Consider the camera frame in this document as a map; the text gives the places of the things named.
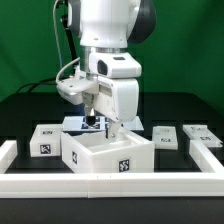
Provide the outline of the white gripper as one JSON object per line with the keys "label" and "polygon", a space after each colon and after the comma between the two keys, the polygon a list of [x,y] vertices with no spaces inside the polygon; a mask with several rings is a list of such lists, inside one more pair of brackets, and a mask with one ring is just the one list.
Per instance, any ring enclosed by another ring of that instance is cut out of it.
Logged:
{"label": "white gripper", "polygon": [[129,53],[98,53],[89,55],[88,67],[97,76],[97,90],[82,92],[85,121],[88,126],[96,122],[95,110],[111,119],[106,138],[113,139],[121,127],[120,122],[132,121],[137,114],[139,85],[136,77],[141,65]]}

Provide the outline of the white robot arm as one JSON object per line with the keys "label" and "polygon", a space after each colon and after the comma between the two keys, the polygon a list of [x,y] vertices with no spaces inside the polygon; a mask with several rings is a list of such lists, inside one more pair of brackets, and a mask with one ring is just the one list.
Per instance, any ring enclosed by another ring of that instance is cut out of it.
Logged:
{"label": "white robot arm", "polygon": [[77,91],[86,114],[95,110],[109,119],[108,138],[137,113],[142,66],[127,47],[145,41],[155,25],[152,0],[68,0],[68,27],[81,47]]}

